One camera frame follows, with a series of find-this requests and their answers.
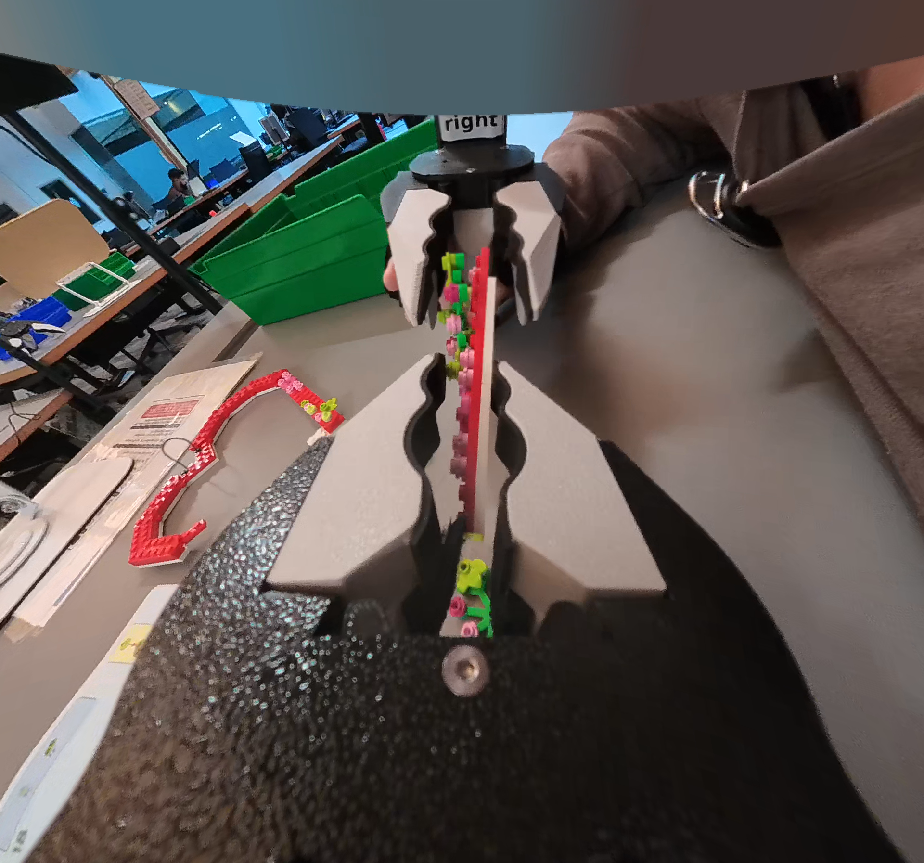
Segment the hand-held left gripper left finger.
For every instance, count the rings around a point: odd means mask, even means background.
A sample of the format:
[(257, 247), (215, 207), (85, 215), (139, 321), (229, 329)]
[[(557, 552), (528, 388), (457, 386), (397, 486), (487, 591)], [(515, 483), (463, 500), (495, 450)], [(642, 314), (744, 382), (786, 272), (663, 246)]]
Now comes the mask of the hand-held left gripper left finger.
[(412, 634), (445, 621), (445, 550), (425, 467), (440, 443), (445, 357), (414, 363), (325, 444), (267, 576), (270, 592), (376, 601)]

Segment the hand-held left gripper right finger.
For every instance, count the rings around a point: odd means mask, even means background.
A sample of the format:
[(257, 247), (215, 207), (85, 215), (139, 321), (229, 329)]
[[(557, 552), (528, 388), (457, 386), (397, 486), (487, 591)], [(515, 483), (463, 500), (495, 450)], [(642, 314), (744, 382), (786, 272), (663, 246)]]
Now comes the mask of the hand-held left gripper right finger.
[(558, 603), (663, 597), (599, 439), (509, 363), (496, 372), (497, 633), (529, 634)]

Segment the small green parts bin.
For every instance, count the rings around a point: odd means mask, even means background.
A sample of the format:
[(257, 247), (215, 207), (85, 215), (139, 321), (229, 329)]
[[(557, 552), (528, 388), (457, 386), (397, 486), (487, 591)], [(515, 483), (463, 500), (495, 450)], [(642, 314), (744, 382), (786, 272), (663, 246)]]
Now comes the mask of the small green parts bin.
[(71, 311), (99, 303), (119, 291), (136, 271), (135, 263), (121, 253), (112, 253), (100, 263), (87, 263), (64, 278), (64, 287), (52, 297)]

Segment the white instruction booklet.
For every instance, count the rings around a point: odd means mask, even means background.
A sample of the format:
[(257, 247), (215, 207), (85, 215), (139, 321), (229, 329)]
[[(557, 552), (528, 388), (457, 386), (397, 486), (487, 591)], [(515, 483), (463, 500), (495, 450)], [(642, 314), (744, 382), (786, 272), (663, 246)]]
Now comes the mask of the white instruction booklet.
[(1, 801), (1, 860), (27, 861), (83, 777), (113, 717), (138, 652), (177, 584), (154, 587), (46, 730)]

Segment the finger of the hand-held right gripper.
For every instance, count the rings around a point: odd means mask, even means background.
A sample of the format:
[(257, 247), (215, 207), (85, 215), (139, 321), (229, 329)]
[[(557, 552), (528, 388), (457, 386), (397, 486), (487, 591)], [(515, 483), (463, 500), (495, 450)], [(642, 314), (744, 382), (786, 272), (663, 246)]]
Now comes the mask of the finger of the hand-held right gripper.
[(512, 212), (510, 226), (516, 314), (520, 323), (536, 322), (552, 286), (561, 219), (541, 183), (513, 183), (496, 196)]
[(397, 295), (409, 324), (421, 326), (430, 318), (434, 298), (437, 219), (447, 210), (448, 195), (437, 190), (408, 190), (388, 226), (391, 258), (398, 273)]

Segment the white rounded flat panel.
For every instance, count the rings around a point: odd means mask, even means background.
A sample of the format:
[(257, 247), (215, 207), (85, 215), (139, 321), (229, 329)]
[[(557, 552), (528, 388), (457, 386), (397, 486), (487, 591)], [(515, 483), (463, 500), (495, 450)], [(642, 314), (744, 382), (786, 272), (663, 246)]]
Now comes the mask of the white rounded flat panel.
[(49, 529), (23, 568), (1, 586), (2, 623), (13, 615), (19, 603), (116, 493), (131, 473), (133, 464), (133, 460), (125, 456), (79, 462), (59, 472), (34, 498), (22, 505), (40, 504)]

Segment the blue plastic bin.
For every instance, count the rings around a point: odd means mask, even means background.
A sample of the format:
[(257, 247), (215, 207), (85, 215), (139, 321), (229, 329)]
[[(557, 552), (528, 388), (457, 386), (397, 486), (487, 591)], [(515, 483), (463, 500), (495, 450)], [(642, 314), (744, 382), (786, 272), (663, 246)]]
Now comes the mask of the blue plastic bin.
[(26, 341), (40, 344), (50, 335), (41, 332), (36, 334), (34, 325), (38, 322), (43, 325), (63, 329), (72, 320), (71, 311), (57, 298), (50, 296), (29, 306), (24, 306), (16, 313), (2, 313), (2, 335), (7, 340), (21, 336)]

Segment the white lamp base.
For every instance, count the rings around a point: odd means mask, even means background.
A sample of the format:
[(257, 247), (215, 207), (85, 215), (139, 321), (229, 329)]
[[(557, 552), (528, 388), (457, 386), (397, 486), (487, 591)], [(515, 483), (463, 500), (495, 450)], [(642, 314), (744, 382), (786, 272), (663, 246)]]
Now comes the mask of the white lamp base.
[(22, 506), (1, 531), (1, 586), (23, 568), (42, 543), (49, 524), (40, 504)]

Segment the black stand pole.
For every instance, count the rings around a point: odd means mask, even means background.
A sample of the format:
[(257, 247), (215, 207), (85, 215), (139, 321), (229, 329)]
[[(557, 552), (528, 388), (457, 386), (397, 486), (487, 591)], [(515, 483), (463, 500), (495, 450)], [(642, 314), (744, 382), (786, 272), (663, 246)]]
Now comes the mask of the black stand pole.
[(4, 114), (3, 120), (22, 140), (28, 142), (43, 160), (51, 164), (74, 187), (82, 191), (97, 206), (100, 213), (125, 233), (141, 252), (152, 258), (167, 276), (181, 285), (183, 293), (191, 294), (210, 313), (220, 312), (222, 307), (214, 294), (186, 268), (182, 267), (172, 255), (167, 254), (152, 236), (139, 227), (133, 213), (123, 201), (113, 200), (106, 196), (20, 113)]

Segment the red lego heart half flowered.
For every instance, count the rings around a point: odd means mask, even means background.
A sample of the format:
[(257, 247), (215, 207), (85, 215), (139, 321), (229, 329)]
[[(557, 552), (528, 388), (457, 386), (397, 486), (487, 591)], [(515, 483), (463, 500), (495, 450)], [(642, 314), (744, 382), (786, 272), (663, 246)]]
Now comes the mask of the red lego heart half flowered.
[(484, 541), (497, 305), (491, 248), (482, 248), (473, 258), (445, 254), (442, 267), (448, 277), (437, 320), (446, 329), (445, 373), (458, 391), (450, 472), (459, 482), (467, 534)]

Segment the beige plywood chair back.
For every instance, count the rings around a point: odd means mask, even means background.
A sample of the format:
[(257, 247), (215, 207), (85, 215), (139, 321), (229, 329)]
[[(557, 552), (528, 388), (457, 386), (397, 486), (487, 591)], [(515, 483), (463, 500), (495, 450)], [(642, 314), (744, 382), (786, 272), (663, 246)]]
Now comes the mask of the beige plywood chair back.
[(100, 263), (109, 246), (80, 210), (50, 200), (1, 226), (1, 276), (22, 296), (44, 299), (81, 265)]

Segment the green plastic bin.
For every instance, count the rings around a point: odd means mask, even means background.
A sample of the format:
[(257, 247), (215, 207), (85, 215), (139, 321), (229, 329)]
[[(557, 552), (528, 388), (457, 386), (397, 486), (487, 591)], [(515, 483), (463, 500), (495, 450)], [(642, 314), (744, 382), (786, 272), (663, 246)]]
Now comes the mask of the green plastic bin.
[(385, 292), (385, 220), (362, 196), (246, 243), (230, 245), (233, 239), (208, 251), (191, 271), (259, 325)]
[(361, 196), (380, 208), (380, 196), (385, 186), (410, 169), (412, 161), (422, 153), (438, 147), (435, 117), (387, 141), (367, 148), (362, 153), (298, 184), (286, 208), (296, 220), (327, 210), (341, 202)]

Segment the long wooden work table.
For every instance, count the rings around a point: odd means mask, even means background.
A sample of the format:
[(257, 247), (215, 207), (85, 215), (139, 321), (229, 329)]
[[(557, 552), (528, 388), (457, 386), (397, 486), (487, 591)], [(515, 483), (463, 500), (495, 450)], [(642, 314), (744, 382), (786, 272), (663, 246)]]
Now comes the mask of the long wooden work table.
[[(181, 234), (179, 236), (180, 248), (175, 253), (174, 259), (181, 264), (186, 263), (220, 235), (259, 211), (276, 196), (294, 188), (312, 168), (337, 151), (342, 139), (341, 135), (330, 138), (326, 143), (271, 172), (269, 176), (235, 199), (217, 216), (190, 232)], [(144, 260), (136, 269), (136, 274), (129, 280), (129, 289), (116, 293), (113, 300), (93, 316), (89, 316), (87, 309), (75, 315), (74, 319), (64, 328), (63, 335), (50, 338), (40, 344), (38, 360), (47, 364), (62, 360), (75, 347), (121, 313), (131, 302), (154, 289), (166, 275), (167, 273), (153, 260)]]

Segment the printed paper red label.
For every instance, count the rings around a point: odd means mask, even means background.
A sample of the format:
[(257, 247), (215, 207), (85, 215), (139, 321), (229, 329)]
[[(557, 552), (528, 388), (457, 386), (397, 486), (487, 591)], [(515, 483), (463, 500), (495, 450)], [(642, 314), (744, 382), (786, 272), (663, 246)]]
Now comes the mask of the printed paper red label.
[(158, 450), (175, 435), (190, 416), (202, 405), (202, 395), (158, 400), (133, 417), (110, 445), (116, 449)]

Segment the red lego heart half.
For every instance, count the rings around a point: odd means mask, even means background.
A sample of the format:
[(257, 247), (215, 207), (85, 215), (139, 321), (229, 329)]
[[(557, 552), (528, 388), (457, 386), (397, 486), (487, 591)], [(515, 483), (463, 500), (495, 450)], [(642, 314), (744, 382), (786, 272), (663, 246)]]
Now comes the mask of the red lego heart half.
[(191, 464), (168, 477), (134, 524), (128, 561), (131, 566), (162, 567), (184, 561), (191, 543), (202, 534), (207, 523), (199, 520), (183, 532), (165, 534), (170, 513), (187, 488), (217, 462), (215, 445), (228, 422), (260, 396), (275, 392), (284, 393), (317, 426), (310, 442), (333, 436), (345, 422), (336, 397), (318, 395), (288, 370), (271, 372), (245, 384), (206, 419), (190, 441)]

